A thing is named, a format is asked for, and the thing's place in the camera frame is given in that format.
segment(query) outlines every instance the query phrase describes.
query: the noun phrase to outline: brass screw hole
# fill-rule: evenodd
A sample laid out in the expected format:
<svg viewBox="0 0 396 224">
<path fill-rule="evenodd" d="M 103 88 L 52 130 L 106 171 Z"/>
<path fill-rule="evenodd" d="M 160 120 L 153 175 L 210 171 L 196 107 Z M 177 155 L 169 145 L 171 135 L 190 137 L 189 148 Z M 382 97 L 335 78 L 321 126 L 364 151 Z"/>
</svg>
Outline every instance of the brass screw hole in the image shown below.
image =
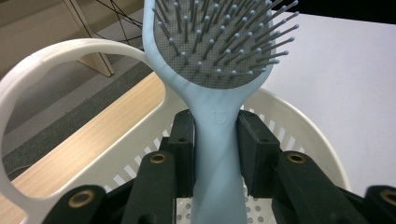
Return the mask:
<svg viewBox="0 0 396 224">
<path fill-rule="evenodd" d="M 379 195 L 385 202 L 390 203 L 393 206 L 396 206 L 396 191 L 395 190 L 384 189 L 379 193 Z"/>
<path fill-rule="evenodd" d="M 305 163 L 306 162 L 306 157 L 302 156 L 300 154 L 295 154 L 295 153 L 291 153 L 288 155 L 288 160 L 292 161 L 294 163 Z"/>
<path fill-rule="evenodd" d="M 163 154 L 155 154 L 149 160 L 152 163 L 163 163 L 166 161 L 166 156 Z"/>
<path fill-rule="evenodd" d="M 92 202 L 94 198 L 95 198 L 94 192 L 90 189 L 85 189 L 73 195 L 69 199 L 68 204 L 72 208 L 80 208 Z"/>
</svg>

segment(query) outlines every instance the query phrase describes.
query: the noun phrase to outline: white basket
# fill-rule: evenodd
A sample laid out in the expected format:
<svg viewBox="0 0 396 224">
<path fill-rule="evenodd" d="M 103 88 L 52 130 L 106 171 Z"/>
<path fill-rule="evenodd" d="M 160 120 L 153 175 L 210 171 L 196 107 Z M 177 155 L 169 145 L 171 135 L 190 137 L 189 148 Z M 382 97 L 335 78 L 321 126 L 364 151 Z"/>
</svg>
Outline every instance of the white basket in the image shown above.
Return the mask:
<svg viewBox="0 0 396 224">
<path fill-rule="evenodd" d="M 309 155 L 336 186 L 350 190 L 346 173 L 333 148 L 302 112 L 262 89 L 251 95 L 242 107 L 260 116 L 279 139 L 283 150 Z M 165 98 L 155 110 L 72 178 L 60 193 L 86 184 L 99 185 L 111 191 L 134 178 L 141 159 L 158 149 L 162 137 L 171 132 L 174 115 L 186 108 L 183 101 L 166 88 Z M 248 223 L 275 222 L 271 200 L 246 197 L 246 201 Z M 177 200 L 178 223 L 190 223 L 190 207 L 189 199 Z"/>
</svg>

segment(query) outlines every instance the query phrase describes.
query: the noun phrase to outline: hairbrush bristle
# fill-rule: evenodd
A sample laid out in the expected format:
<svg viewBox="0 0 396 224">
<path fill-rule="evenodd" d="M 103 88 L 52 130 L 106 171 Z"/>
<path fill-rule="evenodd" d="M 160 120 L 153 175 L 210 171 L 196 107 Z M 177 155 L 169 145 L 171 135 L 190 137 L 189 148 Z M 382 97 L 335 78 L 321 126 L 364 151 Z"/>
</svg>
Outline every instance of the hairbrush bristle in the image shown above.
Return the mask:
<svg viewBox="0 0 396 224">
<path fill-rule="evenodd" d="M 297 1 L 271 14 L 282 0 L 155 0 L 154 35 L 161 55 L 178 74 L 208 88 L 230 89 L 259 76 L 269 64 L 279 44 L 274 40 L 297 29 L 275 31 L 296 17 L 294 13 L 272 25 L 272 19 L 297 5 Z"/>
</svg>

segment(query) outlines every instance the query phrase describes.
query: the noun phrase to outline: white plastic basket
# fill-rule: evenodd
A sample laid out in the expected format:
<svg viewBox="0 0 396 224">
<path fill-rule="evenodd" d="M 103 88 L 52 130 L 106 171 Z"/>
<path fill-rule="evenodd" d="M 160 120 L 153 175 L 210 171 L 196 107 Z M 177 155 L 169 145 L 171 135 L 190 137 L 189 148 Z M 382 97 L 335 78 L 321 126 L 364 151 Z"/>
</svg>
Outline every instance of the white plastic basket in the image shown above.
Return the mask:
<svg viewBox="0 0 396 224">
<path fill-rule="evenodd" d="M 93 42 L 96 42 L 96 46 L 85 48 L 80 45 L 89 46 L 92 44 L 92 40 L 85 40 L 86 43 L 81 42 L 81 40 L 79 41 L 78 46 L 73 45 L 77 42 L 68 42 L 68 46 L 72 46 L 70 50 L 73 53 L 65 53 L 69 54 L 69 57 L 65 57 L 67 61 L 76 60 L 81 55 L 89 52 L 101 51 L 129 55 L 136 58 L 140 57 L 139 59 L 146 63 L 144 54 L 138 57 L 136 56 L 136 52 L 127 52 L 128 46 L 121 46 L 119 43 L 95 40 Z M 53 58 L 56 58 L 59 56 L 59 54 L 56 55 L 57 53 L 54 49 L 47 50 L 46 53 L 42 53 L 47 58 L 43 56 L 42 59 L 44 58 L 45 60 L 40 62 L 46 63 L 51 54 L 55 55 Z M 57 59 L 51 62 L 50 67 L 64 61 L 64 59 Z M 28 71 L 28 75 L 24 76 L 28 77 L 30 76 L 29 73 L 43 72 L 45 70 Z M 3 106 L 7 105 L 7 102 L 5 99 L 1 100 L 3 109 Z M 242 107 L 260 116 L 264 123 L 277 136 L 283 150 L 297 150 L 309 155 L 336 186 L 350 190 L 346 173 L 332 146 L 315 124 L 302 112 L 265 90 L 256 91 L 245 101 Z M 169 135 L 171 132 L 174 115 L 186 108 L 183 101 L 173 91 L 166 88 L 165 98 L 155 110 L 137 123 L 128 133 L 72 178 L 53 196 L 44 199 L 42 202 L 32 200 L 22 195 L 17 189 L 4 186 L 4 182 L 1 183 L 3 185 L 1 188 L 2 193 L 29 214 L 28 222 L 36 223 L 42 220 L 48 210 L 56 203 L 57 199 L 70 189 L 81 185 L 94 184 L 104 187 L 106 191 L 111 191 L 136 176 L 141 159 L 147 153 L 150 153 L 150 151 L 158 149 L 162 137 Z M 258 200 L 246 197 L 246 201 L 248 223 L 275 223 L 271 209 L 271 200 Z M 190 223 L 190 207 L 189 199 L 177 200 L 177 223 Z"/>
</svg>

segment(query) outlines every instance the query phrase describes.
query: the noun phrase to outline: floor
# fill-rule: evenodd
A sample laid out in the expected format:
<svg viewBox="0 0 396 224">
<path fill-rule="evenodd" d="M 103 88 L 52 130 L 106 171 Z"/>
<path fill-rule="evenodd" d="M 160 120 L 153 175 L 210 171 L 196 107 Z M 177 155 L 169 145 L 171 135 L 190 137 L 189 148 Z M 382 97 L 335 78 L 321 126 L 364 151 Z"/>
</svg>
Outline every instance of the floor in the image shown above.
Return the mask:
<svg viewBox="0 0 396 224">
<path fill-rule="evenodd" d="M 142 21 L 143 10 L 130 17 Z M 122 21 L 122 27 L 125 35 L 120 23 L 116 22 L 98 32 L 95 37 L 128 42 L 142 49 L 141 29 L 127 21 Z M 54 66 L 43 79 L 26 90 L 16 103 L 7 124 L 3 158 L 139 63 L 136 59 L 120 55 L 107 56 L 115 71 L 112 77 L 106 77 L 79 62 L 62 63 Z"/>
</svg>

